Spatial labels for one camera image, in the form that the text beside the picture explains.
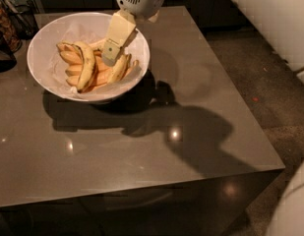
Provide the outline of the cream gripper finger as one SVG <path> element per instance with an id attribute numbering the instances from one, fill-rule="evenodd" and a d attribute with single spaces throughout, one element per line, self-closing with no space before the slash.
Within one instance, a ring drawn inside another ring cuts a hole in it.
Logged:
<path id="1" fill-rule="evenodd" d="M 114 66 L 136 29 L 135 17 L 124 10 L 114 13 L 105 37 L 102 60 L 107 66 Z"/>

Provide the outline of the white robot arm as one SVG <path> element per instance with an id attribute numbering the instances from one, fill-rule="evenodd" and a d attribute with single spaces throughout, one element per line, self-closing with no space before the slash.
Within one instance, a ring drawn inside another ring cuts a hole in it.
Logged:
<path id="1" fill-rule="evenodd" d="M 190 52 L 181 81 L 157 82 L 148 119 L 204 176 L 166 186 L 139 211 L 148 236 L 304 236 L 304 0 L 232 0 L 257 36 L 213 56 Z"/>

